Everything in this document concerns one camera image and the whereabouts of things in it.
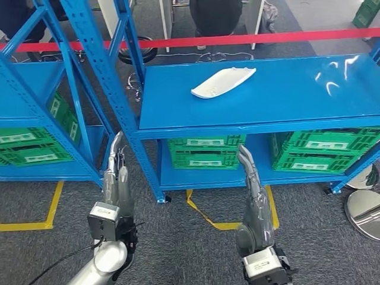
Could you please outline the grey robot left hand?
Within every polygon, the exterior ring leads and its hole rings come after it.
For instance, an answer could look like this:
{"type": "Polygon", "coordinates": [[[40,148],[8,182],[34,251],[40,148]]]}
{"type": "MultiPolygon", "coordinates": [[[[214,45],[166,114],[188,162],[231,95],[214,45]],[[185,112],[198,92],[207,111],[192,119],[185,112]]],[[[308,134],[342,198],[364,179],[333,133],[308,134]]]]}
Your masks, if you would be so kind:
{"type": "Polygon", "coordinates": [[[120,209],[122,217],[134,216],[134,194],[129,185],[124,149],[125,136],[119,131],[111,143],[108,168],[103,174],[104,201],[120,209]]]}

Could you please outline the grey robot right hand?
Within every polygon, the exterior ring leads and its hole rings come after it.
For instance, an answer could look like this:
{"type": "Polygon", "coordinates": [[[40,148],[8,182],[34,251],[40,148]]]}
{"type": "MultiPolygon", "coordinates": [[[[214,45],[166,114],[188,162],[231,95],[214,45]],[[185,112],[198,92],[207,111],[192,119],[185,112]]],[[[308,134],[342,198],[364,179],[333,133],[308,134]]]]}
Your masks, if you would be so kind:
{"type": "Polygon", "coordinates": [[[246,172],[247,196],[243,221],[235,234],[239,255],[242,258],[274,244],[274,229],[267,190],[260,182],[252,154],[241,144],[238,159],[246,172]]]}

